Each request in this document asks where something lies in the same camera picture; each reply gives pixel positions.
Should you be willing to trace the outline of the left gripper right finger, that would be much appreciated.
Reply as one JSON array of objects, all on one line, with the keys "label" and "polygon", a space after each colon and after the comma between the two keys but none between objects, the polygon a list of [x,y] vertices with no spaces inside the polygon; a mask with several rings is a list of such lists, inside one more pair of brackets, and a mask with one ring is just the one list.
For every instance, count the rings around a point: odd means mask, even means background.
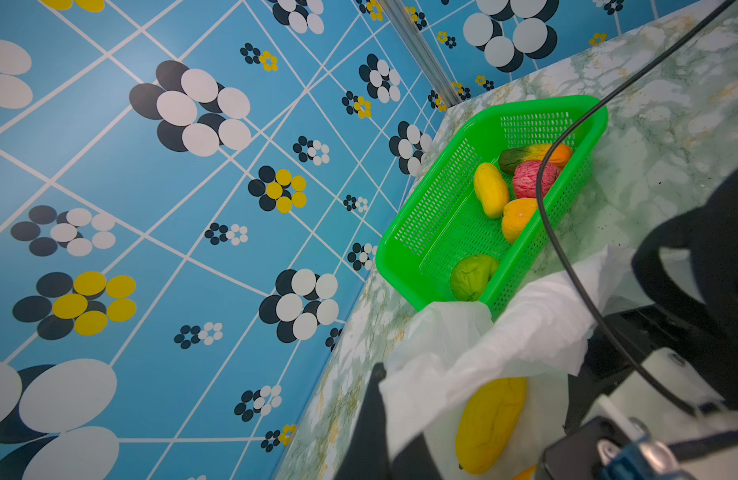
[{"label": "left gripper right finger", "polygon": [[423,434],[416,436],[391,462],[395,480],[441,480]]}]

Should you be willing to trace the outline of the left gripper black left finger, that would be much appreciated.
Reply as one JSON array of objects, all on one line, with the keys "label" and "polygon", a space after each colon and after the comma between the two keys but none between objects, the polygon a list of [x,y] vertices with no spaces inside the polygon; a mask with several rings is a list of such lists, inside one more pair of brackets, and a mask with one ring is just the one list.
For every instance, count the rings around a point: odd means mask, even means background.
[{"label": "left gripper black left finger", "polygon": [[379,384],[386,377],[382,363],[371,371],[348,450],[335,479],[388,479],[386,413]]}]

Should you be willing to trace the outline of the white plastic bag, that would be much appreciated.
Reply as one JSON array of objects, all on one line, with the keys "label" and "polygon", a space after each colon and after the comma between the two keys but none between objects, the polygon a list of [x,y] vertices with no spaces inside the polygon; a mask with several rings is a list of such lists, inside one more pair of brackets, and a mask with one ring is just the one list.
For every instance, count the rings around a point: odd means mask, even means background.
[{"label": "white plastic bag", "polygon": [[435,467],[457,475],[456,415],[479,388],[503,378],[527,381],[526,403],[484,477],[509,479],[533,466],[562,434],[568,375],[580,372],[594,319],[565,272],[524,286],[492,319],[480,302],[435,302],[405,327],[379,384],[388,456],[399,460],[429,434]]}]

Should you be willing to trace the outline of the green round fruit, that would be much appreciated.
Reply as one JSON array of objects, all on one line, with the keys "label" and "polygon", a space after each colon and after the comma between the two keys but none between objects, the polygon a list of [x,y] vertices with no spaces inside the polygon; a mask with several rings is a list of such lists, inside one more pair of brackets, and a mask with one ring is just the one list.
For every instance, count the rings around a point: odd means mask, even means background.
[{"label": "green round fruit", "polygon": [[461,302],[478,300],[499,267],[500,262],[489,255],[474,255],[460,260],[450,275],[455,299]]}]

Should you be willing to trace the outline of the small orange yellow fruit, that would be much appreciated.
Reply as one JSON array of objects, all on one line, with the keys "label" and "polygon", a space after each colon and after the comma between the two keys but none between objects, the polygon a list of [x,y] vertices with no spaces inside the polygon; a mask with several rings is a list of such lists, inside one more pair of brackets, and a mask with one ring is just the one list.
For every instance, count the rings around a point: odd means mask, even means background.
[{"label": "small orange yellow fruit", "polygon": [[516,242],[536,211],[537,201],[534,198],[518,198],[504,207],[501,230],[509,244]]}]

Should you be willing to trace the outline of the yellow mango fruit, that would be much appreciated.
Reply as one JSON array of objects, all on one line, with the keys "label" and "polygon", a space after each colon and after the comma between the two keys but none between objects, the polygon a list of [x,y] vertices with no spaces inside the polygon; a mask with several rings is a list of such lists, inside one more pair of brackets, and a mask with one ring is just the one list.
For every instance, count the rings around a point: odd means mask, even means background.
[{"label": "yellow mango fruit", "polygon": [[510,201],[508,185],[499,168],[491,163],[481,163],[474,175],[474,191],[485,215],[497,219]]}]

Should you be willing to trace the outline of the pink red round fruit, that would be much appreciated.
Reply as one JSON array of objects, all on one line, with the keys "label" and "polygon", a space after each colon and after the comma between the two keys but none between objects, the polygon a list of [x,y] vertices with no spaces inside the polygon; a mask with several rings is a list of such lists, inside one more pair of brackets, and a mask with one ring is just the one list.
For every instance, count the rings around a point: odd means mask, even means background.
[{"label": "pink red round fruit", "polygon": [[541,161],[530,160],[516,168],[513,176],[513,189],[517,198],[536,198],[537,180],[540,180],[542,196],[546,196],[550,191],[562,169],[553,163],[548,163],[543,174],[539,175],[541,164]]}]

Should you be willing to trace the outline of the orange green papaya fruit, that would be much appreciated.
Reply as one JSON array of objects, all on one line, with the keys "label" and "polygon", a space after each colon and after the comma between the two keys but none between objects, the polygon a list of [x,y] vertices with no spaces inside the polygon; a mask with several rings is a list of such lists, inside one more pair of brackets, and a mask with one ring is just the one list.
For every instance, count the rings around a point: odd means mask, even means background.
[{"label": "orange green papaya fruit", "polygon": [[[551,144],[533,144],[506,149],[498,158],[498,166],[503,173],[513,175],[522,163],[543,160],[551,147]],[[568,145],[561,144],[552,152],[549,162],[563,169],[570,161],[572,155],[572,148]]]}]

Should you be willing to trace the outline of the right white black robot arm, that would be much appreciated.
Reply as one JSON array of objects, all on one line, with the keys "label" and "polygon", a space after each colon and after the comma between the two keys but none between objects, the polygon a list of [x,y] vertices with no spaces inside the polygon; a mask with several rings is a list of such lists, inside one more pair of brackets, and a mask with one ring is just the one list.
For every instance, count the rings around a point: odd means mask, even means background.
[{"label": "right white black robot arm", "polygon": [[594,398],[625,373],[639,375],[655,347],[689,361],[738,412],[738,168],[703,206],[649,233],[631,266],[653,303],[595,315],[594,349],[569,385],[565,431],[577,430]]}]

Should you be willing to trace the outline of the yellow wrinkled round fruit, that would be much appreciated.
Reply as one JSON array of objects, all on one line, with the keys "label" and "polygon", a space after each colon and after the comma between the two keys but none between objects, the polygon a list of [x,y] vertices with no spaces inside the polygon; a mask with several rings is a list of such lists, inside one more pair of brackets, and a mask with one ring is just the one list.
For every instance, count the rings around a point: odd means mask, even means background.
[{"label": "yellow wrinkled round fruit", "polygon": [[487,472],[506,448],[527,397],[526,378],[494,380],[467,402],[455,438],[459,466],[467,473]]}]

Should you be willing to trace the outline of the green plastic basket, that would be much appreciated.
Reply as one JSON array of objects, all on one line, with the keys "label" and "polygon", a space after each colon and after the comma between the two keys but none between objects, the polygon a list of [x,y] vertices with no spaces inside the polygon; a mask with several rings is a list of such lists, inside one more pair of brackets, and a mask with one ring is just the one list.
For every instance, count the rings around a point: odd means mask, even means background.
[{"label": "green plastic basket", "polygon": [[455,265],[488,255],[500,267],[480,297],[499,317],[548,242],[540,219],[532,219],[509,244],[497,219],[488,218],[474,191],[477,167],[497,163],[503,150],[552,143],[597,104],[578,95],[486,108],[454,135],[383,235],[375,266],[416,311],[454,295]]}]

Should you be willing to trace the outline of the right aluminium corner post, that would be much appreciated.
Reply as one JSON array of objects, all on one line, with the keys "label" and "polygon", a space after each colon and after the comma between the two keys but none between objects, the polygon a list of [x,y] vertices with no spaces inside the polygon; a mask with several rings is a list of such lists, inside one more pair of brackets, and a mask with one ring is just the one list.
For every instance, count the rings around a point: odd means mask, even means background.
[{"label": "right aluminium corner post", "polygon": [[399,0],[380,0],[379,3],[407,50],[426,75],[444,104],[447,107],[459,104],[461,98],[454,89],[443,67],[434,56],[433,51],[426,43],[422,33],[417,29],[403,2]]}]

